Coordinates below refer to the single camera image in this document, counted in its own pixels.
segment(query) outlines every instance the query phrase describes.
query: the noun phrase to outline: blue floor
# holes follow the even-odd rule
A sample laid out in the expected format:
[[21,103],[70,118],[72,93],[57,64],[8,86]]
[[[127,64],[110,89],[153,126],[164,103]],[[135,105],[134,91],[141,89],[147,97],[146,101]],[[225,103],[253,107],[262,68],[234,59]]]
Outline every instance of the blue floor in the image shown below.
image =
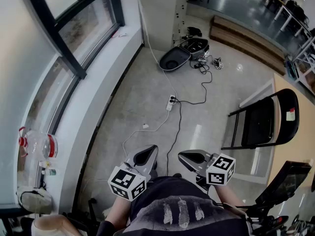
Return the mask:
[[284,32],[280,31],[286,18],[282,15],[275,21],[274,7],[271,7],[271,10],[267,9],[262,0],[209,0],[209,3],[207,0],[198,0],[190,3],[223,13],[257,29],[291,54],[305,41],[301,36],[294,37],[294,33],[288,27]]

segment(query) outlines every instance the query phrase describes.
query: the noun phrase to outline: gray floor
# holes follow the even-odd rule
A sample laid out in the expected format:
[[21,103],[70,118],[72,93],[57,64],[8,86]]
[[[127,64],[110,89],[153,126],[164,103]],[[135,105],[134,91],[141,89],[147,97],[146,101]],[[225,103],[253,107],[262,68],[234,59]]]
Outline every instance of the gray floor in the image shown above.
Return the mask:
[[257,29],[262,34],[275,40],[289,53],[294,53],[299,45],[304,42],[302,38],[294,37],[288,27],[284,32],[280,31],[286,18],[281,16],[275,21],[274,8],[267,9],[262,0],[209,0],[209,3],[207,3],[207,0],[198,0],[190,1],[190,3],[220,12]]
[[[191,16],[187,16],[186,21],[189,26],[200,28],[204,36],[208,35],[208,21]],[[169,175],[181,173],[185,179],[193,183],[195,174],[189,172],[178,161],[177,154],[187,149],[220,153],[222,143],[227,138],[224,135],[225,130],[231,129],[227,122],[227,114],[271,79],[274,73],[272,69],[255,59],[212,40],[210,51],[213,57],[221,57],[224,68],[216,70],[210,66],[213,81],[206,85],[208,92],[206,103],[194,106],[183,103],[181,131],[169,155]],[[160,51],[154,53],[157,58],[163,55]],[[191,102],[200,102],[204,99],[205,90],[200,83],[211,79],[210,74],[202,75],[199,71],[191,69],[188,63],[179,70],[168,73],[167,76],[176,89],[178,98]],[[173,93],[167,79],[157,67],[150,49],[143,48],[122,81],[96,136],[81,185],[78,203],[81,210],[87,211],[88,199],[95,198],[97,200],[95,212],[97,217],[102,219],[102,211],[113,204],[115,196],[109,190],[107,181],[94,178],[109,178],[114,167],[121,164],[125,158],[122,143],[134,130],[142,129],[143,124],[148,124],[148,129],[153,130],[165,120],[166,103],[169,95]],[[159,176],[165,175],[166,153],[175,139],[178,123],[179,105],[176,104],[167,122],[157,132],[135,133],[125,144],[127,153],[144,145],[158,145],[157,172]],[[248,174],[242,171],[251,167],[253,151],[226,153],[237,157],[236,172]],[[262,161],[260,167],[266,168],[266,163]],[[263,184],[235,178],[232,178],[228,185],[247,205],[254,204],[254,200],[265,188]],[[211,198],[219,201],[213,188],[209,193]],[[290,202],[286,207],[295,216],[296,207],[291,209]],[[277,207],[273,211],[274,214],[278,214],[279,209],[281,207]]]

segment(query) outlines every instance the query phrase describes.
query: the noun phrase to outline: black and white cube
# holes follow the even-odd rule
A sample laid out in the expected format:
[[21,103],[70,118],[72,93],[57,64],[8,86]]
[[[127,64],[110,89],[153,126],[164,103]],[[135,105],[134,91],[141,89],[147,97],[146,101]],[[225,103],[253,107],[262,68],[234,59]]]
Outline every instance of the black and white cube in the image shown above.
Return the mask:
[[207,183],[226,185],[235,171],[235,159],[223,153],[207,169]]
[[129,201],[134,200],[147,189],[146,177],[117,166],[108,184],[113,194]]

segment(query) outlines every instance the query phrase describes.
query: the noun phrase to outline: wooden step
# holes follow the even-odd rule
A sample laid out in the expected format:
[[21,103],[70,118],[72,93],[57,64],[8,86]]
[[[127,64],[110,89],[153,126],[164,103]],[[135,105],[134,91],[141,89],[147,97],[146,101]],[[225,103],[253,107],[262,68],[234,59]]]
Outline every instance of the wooden step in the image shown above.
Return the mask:
[[212,26],[209,37],[212,40],[228,45],[253,57],[254,59],[274,69],[281,75],[285,74],[285,67],[282,61],[275,58],[273,55],[270,55],[270,53],[264,49],[253,45],[250,41],[240,37],[239,35],[235,35],[232,32]]
[[246,40],[252,42],[253,45],[257,45],[261,49],[264,49],[265,51],[269,52],[271,55],[275,56],[280,61],[282,62],[284,61],[284,54],[278,47],[276,47],[265,38],[257,35],[253,31],[245,27],[242,27],[230,20],[227,20],[219,16],[214,16],[213,26],[216,26],[218,28],[232,32],[235,35],[238,35],[242,38],[245,38]]

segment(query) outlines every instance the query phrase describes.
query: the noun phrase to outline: window frame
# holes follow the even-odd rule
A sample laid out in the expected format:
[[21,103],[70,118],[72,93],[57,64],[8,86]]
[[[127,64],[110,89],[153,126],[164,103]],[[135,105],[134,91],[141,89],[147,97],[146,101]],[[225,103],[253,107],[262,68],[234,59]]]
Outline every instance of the window frame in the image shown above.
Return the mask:
[[95,0],[77,0],[73,5],[67,8],[57,18],[54,18],[46,0],[24,0],[28,9],[32,12],[33,18],[39,23],[45,34],[49,38],[52,45],[59,52],[60,58],[69,67],[70,71],[74,74],[71,82],[69,83],[66,91],[60,99],[54,115],[50,121],[48,133],[55,134],[59,122],[62,118],[63,112],[73,94],[75,88],[80,80],[84,79],[87,75],[86,70],[91,65],[97,54],[101,51],[102,47],[110,40],[119,27],[125,26],[123,9],[121,0],[111,0],[111,7],[113,10],[112,17],[116,22],[110,30],[99,40],[99,42],[92,48],[88,56],[80,64],[71,50],[68,48],[61,35],[60,29],[65,26],[74,16],[86,8]]

